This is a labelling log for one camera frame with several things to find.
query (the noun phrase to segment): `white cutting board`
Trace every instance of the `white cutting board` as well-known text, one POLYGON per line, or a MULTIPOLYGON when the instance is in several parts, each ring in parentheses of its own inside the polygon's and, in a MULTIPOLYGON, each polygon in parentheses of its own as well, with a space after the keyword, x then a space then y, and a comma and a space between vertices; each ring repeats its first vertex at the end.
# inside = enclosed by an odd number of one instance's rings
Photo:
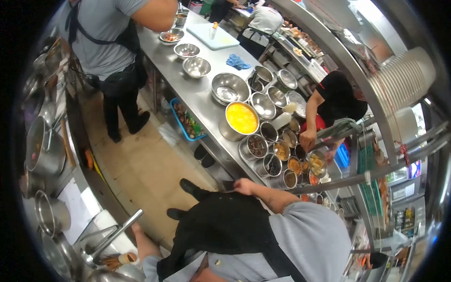
POLYGON ((230 34, 228 34, 224 29, 220 27, 217 28, 215 38, 211 39, 210 30, 212 28, 212 23, 201 23, 190 25, 186 29, 212 50, 219 50, 239 45, 238 40, 233 38, 230 34))

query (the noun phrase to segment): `beaten egg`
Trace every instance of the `beaten egg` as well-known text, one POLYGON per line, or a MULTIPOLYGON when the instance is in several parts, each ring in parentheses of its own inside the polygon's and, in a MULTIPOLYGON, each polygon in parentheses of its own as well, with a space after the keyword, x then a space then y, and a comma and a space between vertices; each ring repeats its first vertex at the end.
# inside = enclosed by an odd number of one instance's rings
POLYGON ((227 108, 225 113, 231 127, 243 134, 250 134, 257 129, 258 118, 250 106, 236 103, 227 108))

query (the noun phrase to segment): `gray t-shirt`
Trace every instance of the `gray t-shirt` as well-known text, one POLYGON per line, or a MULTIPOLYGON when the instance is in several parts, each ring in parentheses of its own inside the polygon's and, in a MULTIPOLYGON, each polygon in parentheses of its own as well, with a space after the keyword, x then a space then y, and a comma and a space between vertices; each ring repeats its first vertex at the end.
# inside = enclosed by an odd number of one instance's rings
MULTIPOLYGON (((148 0, 82 0, 78 21, 86 33, 98 40, 113 41, 130 21, 130 16, 142 8, 148 0)), ((65 23, 71 10, 66 0, 58 11, 59 32, 66 40, 69 30, 65 23)), ((91 42, 80 31, 72 44, 85 74, 99 76, 105 80, 110 74, 124 70, 134 62, 135 55, 118 44, 98 45, 91 42)))
MULTIPOLYGON (((338 215, 315 203, 296 202, 288 205, 283 214, 271 215, 269 223, 279 246, 307 282, 340 280, 351 250, 351 241, 338 215)), ((197 253, 192 258, 194 261, 164 281, 189 281, 205 253, 197 253)), ((156 256, 144 259, 146 282, 158 282, 156 264, 160 260, 161 258, 156 256)), ((227 281, 258 282, 278 278, 261 253, 239 255, 208 253, 208 262, 211 271, 227 281)), ((293 280, 291 277, 280 277, 277 281, 293 280)))

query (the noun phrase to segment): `blue towel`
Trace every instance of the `blue towel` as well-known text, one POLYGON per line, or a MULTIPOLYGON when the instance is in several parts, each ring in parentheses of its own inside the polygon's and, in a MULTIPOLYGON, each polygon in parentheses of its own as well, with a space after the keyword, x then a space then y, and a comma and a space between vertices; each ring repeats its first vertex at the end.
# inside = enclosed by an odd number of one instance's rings
POLYGON ((230 54, 226 63, 237 70, 248 69, 251 67, 251 65, 244 63, 243 60, 235 54, 230 54))

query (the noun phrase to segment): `person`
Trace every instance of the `person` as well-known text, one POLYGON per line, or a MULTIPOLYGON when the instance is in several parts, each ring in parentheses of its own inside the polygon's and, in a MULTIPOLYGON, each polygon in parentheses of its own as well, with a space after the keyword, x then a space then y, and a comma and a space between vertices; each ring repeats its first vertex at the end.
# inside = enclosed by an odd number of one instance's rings
POLYGON ((255 59, 259 59, 269 44, 271 35, 284 23, 282 15, 260 0, 249 17, 249 24, 237 37, 240 45, 255 59))
POLYGON ((187 179, 180 186, 199 203, 188 211, 168 209, 168 216, 179 220, 168 257, 132 225, 146 282, 341 278, 351 242, 330 209, 249 179, 236 181, 231 193, 202 190, 187 179))
MULTIPOLYGON (((307 101, 306 122, 301 128, 299 143, 306 152, 315 145, 317 130, 333 125, 341 118, 361 119, 368 109, 368 103, 360 89, 349 83, 345 74, 334 70, 321 81, 307 101)), ((344 139, 335 142, 326 153, 331 162, 344 139)))
POLYGON ((103 92, 108 136, 119 142, 119 107, 131 134, 147 123, 138 113, 138 90, 147 80, 135 23, 156 32, 171 28, 176 0, 69 0, 60 11, 59 32, 80 61, 88 83, 103 92))
POLYGON ((212 11, 208 21, 220 23, 232 7, 244 8, 244 6, 239 4, 238 0, 215 0, 212 4, 212 11))

